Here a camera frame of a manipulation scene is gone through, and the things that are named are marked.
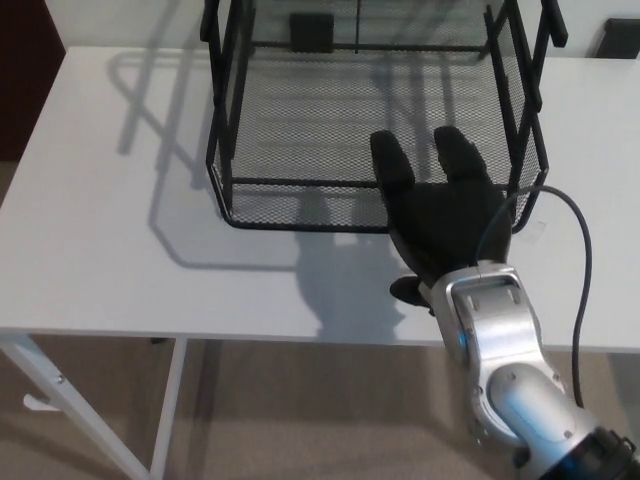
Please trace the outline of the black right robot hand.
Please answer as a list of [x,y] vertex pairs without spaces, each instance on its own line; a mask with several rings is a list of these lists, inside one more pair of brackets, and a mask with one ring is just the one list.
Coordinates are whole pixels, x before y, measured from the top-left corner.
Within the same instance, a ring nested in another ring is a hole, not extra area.
[[419,183],[396,136],[388,130],[370,135],[373,171],[387,228],[402,260],[412,271],[395,280],[390,294],[398,301],[431,309],[421,285],[432,288],[444,275],[488,260],[507,261],[512,219],[494,215],[505,197],[487,171],[478,148],[458,128],[434,130],[444,183]]

